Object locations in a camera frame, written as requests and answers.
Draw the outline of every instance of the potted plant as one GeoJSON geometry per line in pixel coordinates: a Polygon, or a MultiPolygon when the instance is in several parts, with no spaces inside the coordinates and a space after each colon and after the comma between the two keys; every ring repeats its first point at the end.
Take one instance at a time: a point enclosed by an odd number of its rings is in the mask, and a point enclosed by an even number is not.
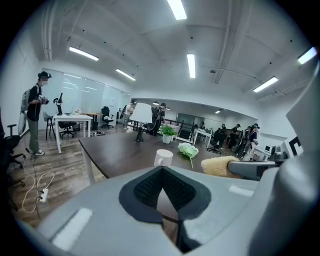
{"type": "Polygon", "coordinates": [[[163,141],[163,143],[166,143],[166,144],[170,143],[172,136],[177,135],[177,132],[175,131],[175,129],[173,129],[169,125],[162,125],[159,128],[159,130],[163,134],[162,141],[163,141]]]}

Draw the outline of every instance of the woman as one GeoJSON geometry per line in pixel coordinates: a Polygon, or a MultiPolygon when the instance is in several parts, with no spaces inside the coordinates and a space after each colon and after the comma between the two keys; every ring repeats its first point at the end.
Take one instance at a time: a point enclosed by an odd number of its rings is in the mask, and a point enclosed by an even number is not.
{"type": "Polygon", "coordinates": [[[255,123],[251,126],[250,134],[249,134],[249,140],[248,140],[248,147],[245,151],[245,155],[242,159],[242,161],[250,161],[253,152],[255,151],[256,146],[258,145],[257,140],[257,128],[259,125],[255,123]]]}

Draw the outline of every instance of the dark wooden tabletop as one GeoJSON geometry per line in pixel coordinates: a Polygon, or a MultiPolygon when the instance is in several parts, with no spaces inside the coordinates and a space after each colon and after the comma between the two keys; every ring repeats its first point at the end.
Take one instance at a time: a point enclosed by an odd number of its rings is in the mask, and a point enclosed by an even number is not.
{"type": "Polygon", "coordinates": [[[173,153],[172,166],[203,173],[201,161],[220,157],[221,155],[208,152],[204,145],[195,145],[198,154],[190,160],[179,152],[178,145],[182,141],[162,142],[161,136],[143,134],[143,142],[136,142],[136,132],[113,133],[105,136],[79,138],[80,144],[94,163],[107,178],[112,178],[136,170],[151,167],[154,164],[156,152],[159,149],[173,153]]]}

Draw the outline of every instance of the fluffy cushion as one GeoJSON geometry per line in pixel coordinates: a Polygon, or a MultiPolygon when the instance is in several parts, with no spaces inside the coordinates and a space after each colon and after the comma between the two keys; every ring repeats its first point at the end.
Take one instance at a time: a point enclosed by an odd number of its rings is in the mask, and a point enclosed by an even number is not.
{"type": "Polygon", "coordinates": [[[234,156],[205,159],[201,162],[201,167],[203,172],[208,175],[241,179],[240,175],[228,171],[227,166],[230,161],[239,161],[239,159],[234,156]]]}

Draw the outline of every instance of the power strip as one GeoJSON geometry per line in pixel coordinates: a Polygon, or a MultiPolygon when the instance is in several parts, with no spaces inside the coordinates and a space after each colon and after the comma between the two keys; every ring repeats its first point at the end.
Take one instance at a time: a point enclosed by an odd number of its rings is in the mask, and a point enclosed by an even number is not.
{"type": "Polygon", "coordinates": [[[42,198],[40,198],[39,201],[40,201],[41,203],[45,203],[45,202],[47,202],[47,197],[48,197],[49,189],[44,188],[42,191],[43,191],[43,193],[41,194],[41,197],[42,197],[42,198]]]}

